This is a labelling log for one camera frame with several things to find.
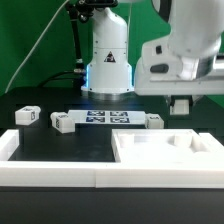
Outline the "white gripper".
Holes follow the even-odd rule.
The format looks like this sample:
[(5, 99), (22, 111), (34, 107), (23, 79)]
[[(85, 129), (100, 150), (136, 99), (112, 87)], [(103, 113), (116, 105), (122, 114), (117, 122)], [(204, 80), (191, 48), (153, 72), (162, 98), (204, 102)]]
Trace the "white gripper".
[[(203, 60), (181, 58), (171, 52), (166, 39), (143, 44), (135, 70), (138, 95), (192, 95), (196, 104), (200, 95), (224, 94), (224, 54)], [(166, 96), (168, 106), (174, 97)]]

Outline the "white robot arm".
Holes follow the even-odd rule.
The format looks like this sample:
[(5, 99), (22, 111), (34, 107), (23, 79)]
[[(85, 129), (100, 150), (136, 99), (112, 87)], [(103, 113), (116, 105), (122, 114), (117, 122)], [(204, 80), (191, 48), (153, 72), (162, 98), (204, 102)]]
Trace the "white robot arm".
[(171, 27), (143, 44), (135, 68), (127, 61), (128, 26), (111, 9), (137, 0), (78, 0), (82, 21), (93, 19), (93, 58), (82, 89), (97, 98), (224, 94), (224, 0), (149, 0)]

